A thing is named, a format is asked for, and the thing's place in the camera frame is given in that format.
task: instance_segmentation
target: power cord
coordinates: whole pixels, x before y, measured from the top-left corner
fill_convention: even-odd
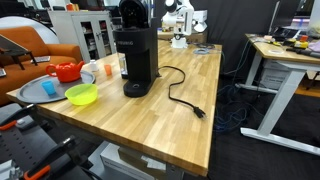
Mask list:
[[[173,100],[173,101],[177,101],[177,102],[180,102],[180,103],[183,103],[183,104],[186,104],[188,106],[190,106],[192,109],[193,109],[193,112],[197,115],[198,118],[206,118],[206,113],[201,110],[199,107],[197,106],[194,106],[193,104],[189,103],[189,102],[186,102],[186,101],[183,101],[183,100],[180,100],[180,99],[177,99],[177,98],[174,98],[171,96],[171,87],[172,86],[176,86],[176,85],[179,85],[179,84],[182,84],[186,78],[186,74],[184,71],[182,71],[181,69],[179,68],[176,68],[176,67],[173,67],[173,66],[162,66],[159,68],[160,69],[163,69],[163,68],[171,68],[171,69],[175,69],[177,71],[180,71],[182,74],[183,74],[183,79],[179,82],[175,82],[175,83],[172,83],[169,85],[169,93],[168,93],[168,96],[169,96],[169,99]]]

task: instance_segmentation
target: cabinet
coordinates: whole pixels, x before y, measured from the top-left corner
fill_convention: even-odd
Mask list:
[[[60,43],[79,45],[87,63],[116,52],[109,12],[50,11],[49,16]]]

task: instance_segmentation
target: standing desk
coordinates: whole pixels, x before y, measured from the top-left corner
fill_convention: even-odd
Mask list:
[[[304,151],[307,153],[320,155],[320,148],[310,146],[305,143],[293,141],[281,136],[271,134],[271,130],[279,120],[282,112],[288,105],[294,92],[299,86],[300,81],[307,70],[320,71],[320,59],[299,55],[295,52],[286,51],[287,47],[279,47],[265,42],[255,42],[254,37],[247,35],[257,52],[253,59],[247,80],[245,84],[239,84],[241,88],[250,90],[259,90],[263,92],[275,93],[274,97],[266,115],[264,116],[258,130],[241,128],[241,133],[245,136],[278,144],[288,148]],[[276,61],[279,64],[290,68],[285,80],[282,82],[278,91],[267,88],[257,88],[253,86],[253,79],[257,73],[261,59],[267,58]]]
[[[169,85],[183,78],[173,69],[161,69],[161,77],[146,96],[126,97],[122,89],[126,80],[121,78],[115,54],[97,61],[100,71],[93,73],[99,93],[95,102],[74,106],[62,100],[38,104],[38,109],[42,114],[165,162],[168,179],[181,179],[184,171],[206,176],[221,56],[196,55],[194,49],[193,45],[172,49],[169,42],[159,41],[159,67],[175,66],[186,73],[185,82],[173,87],[171,94],[200,107],[206,120],[197,118],[190,107],[169,100]],[[104,64],[111,65],[112,76],[106,76]],[[82,69],[90,71],[89,65]],[[12,101],[19,102],[17,91],[7,93]]]

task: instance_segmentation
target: black coffee maker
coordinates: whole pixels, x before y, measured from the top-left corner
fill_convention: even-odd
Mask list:
[[[144,0],[121,0],[122,28],[113,31],[117,51],[125,54],[128,97],[146,95],[158,77],[158,41],[156,18],[151,18],[151,4]]]

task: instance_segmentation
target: white robot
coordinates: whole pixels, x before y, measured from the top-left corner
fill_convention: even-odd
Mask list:
[[[187,40],[184,36],[192,33],[192,21],[194,8],[189,0],[166,0],[167,13],[162,22],[173,28],[174,37],[171,39],[173,48],[187,48]]]

